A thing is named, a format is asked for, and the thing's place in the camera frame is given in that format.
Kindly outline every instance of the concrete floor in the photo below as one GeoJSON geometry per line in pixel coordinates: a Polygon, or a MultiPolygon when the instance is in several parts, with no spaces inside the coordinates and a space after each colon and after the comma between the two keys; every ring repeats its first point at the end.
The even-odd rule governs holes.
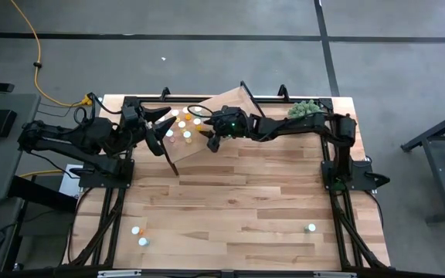
{"type": "MultiPolygon", "coordinates": [[[[313,0],[17,0],[39,32],[319,35],[313,0]]],[[[445,0],[322,0],[330,36],[445,37],[445,0]]],[[[0,31],[28,32],[7,0],[0,31]]],[[[399,146],[445,118],[445,43],[331,43],[344,97],[353,97],[366,153],[391,183],[379,189],[391,263],[400,270],[445,274],[443,211],[421,149],[399,146]]],[[[188,40],[43,40],[40,84],[69,103],[85,93],[221,93],[245,80],[255,94],[285,83],[292,95],[330,96],[320,42],[188,40]]],[[[0,39],[0,82],[37,93],[31,39],[0,39]]],[[[63,109],[40,107],[61,114],[63,109]]],[[[72,117],[39,114],[50,124],[72,117]]],[[[61,166],[73,163],[46,154],[61,166]]],[[[48,169],[24,156],[19,173],[48,169]]]]}

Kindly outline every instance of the yellow cable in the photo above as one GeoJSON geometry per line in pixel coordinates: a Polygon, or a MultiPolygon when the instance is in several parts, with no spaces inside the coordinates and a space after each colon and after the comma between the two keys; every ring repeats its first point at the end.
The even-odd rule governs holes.
{"type": "Polygon", "coordinates": [[[27,174],[23,174],[20,175],[20,178],[27,178],[33,175],[44,175],[44,174],[56,174],[56,173],[63,173],[63,171],[61,170],[46,170],[46,171],[35,171],[35,172],[30,172],[27,174]]]}
{"type": "MultiPolygon", "coordinates": [[[[10,2],[15,6],[16,10],[20,13],[20,15],[23,17],[23,19],[25,19],[25,21],[27,22],[27,25],[30,27],[30,29],[32,30],[32,33],[34,34],[34,37],[36,38],[37,41],[37,49],[38,49],[38,54],[37,54],[37,61],[36,63],[41,64],[40,62],[40,58],[41,58],[41,48],[40,48],[40,41],[39,41],[39,37],[37,36],[37,33],[34,29],[34,27],[32,26],[32,23],[30,23],[30,21],[27,19],[27,17],[25,16],[25,14],[22,12],[22,10],[20,9],[20,7],[15,3],[15,1],[10,0],[10,2]]],[[[36,86],[37,90],[48,100],[51,100],[52,102],[59,104],[61,106],[64,107],[77,107],[77,106],[81,106],[81,105],[91,105],[92,101],[85,96],[82,101],[80,101],[79,103],[76,104],[68,104],[68,103],[62,103],[58,100],[53,99],[52,97],[48,96],[46,93],[44,93],[44,91],[40,88],[39,86],[39,81],[38,81],[38,76],[39,76],[39,67],[34,65],[36,67],[36,72],[34,74],[34,85],[36,86]]]]}

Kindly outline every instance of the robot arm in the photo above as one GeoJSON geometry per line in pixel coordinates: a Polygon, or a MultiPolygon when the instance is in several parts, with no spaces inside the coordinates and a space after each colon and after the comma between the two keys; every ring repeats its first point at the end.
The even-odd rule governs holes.
{"type": "Polygon", "coordinates": [[[201,131],[209,141],[207,147],[212,152],[219,150],[221,137],[247,137],[253,141],[271,141],[288,134],[316,133],[336,147],[334,176],[344,181],[352,179],[350,148],[355,144],[356,121],[349,114],[307,114],[293,119],[274,120],[251,114],[249,117],[239,107],[223,106],[212,112],[204,123],[212,125],[213,131],[201,131]],[[331,128],[326,121],[331,121],[331,128]]]}
{"type": "MultiPolygon", "coordinates": [[[[90,93],[89,98],[97,101],[90,93]]],[[[121,111],[119,124],[107,118],[84,118],[73,129],[44,124],[34,120],[23,127],[19,137],[20,149],[26,152],[54,151],[79,161],[86,162],[95,170],[105,175],[118,176],[124,166],[124,159],[119,154],[128,151],[137,143],[145,140],[156,156],[164,154],[159,141],[173,125],[175,118],[167,119],[160,124],[153,124],[167,114],[170,107],[150,110],[137,103],[129,103],[121,111]]]]}

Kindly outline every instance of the white bottle cap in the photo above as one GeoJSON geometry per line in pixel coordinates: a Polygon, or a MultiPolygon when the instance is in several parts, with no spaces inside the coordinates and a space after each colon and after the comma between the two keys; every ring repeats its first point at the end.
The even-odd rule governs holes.
{"type": "Polygon", "coordinates": [[[310,231],[310,232],[315,232],[315,224],[308,224],[308,227],[307,227],[307,229],[310,231]]]}
{"type": "Polygon", "coordinates": [[[140,238],[140,239],[138,240],[138,245],[139,245],[139,246],[147,246],[147,245],[148,245],[148,239],[146,239],[146,238],[140,238]]]}
{"type": "Polygon", "coordinates": [[[137,235],[139,232],[140,232],[140,227],[135,226],[135,227],[131,228],[132,234],[137,235]]]}

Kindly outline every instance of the desk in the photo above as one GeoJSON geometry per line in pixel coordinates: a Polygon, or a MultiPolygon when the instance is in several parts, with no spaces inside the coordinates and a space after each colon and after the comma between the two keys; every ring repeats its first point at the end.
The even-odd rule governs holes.
{"type": "MultiPolygon", "coordinates": [[[[123,99],[106,95],[104,105],[119,110],[123,99]]],[[[332,99],[335,113],[356,118],[352,98],[332,99]]],[[[186,103],[144,105],[181,109],[186,103]]],[[[283,118],[291,104],[261,107],[268,117],[283,118]]],[[[119,121],[119,115],[103,110],[100,115],[119,121]]],[[[359,129],[352,156],[365,156],[359,129]]],[[[229,140],[217,154],[205,150],[176,162],[179,177],[144,142],[133,158],[134,180],[126,194],[114,268],[340,269],[331,203],[321,182],[319,136],[283,136],[265,143],[229,140]],[[316,232],[304,233],[309,223],[317,226],[316,232]],[[145,229],[149,246],[137,244],[133,226],[145,229]]],[[[73,234],[73,257],[97,230],[104,192],[95,188],[83,200],[73,234]]],[[[389,265],[376,204],[364,192],[352,192],[352,204],[359,234],[389,265]]],[[[345,240],[353,262],[351,240],[348,236],[345,240]]]]}
{"type": "Polygon", "coordinates": [[[31,122],[37,113],[40,96],[35,94],[0,94],[0,109],[16,112],[15,123],[7,137],[0,138],[0,200],[6,198],[22,152],[19,139],[22,125],[31,122]]]}

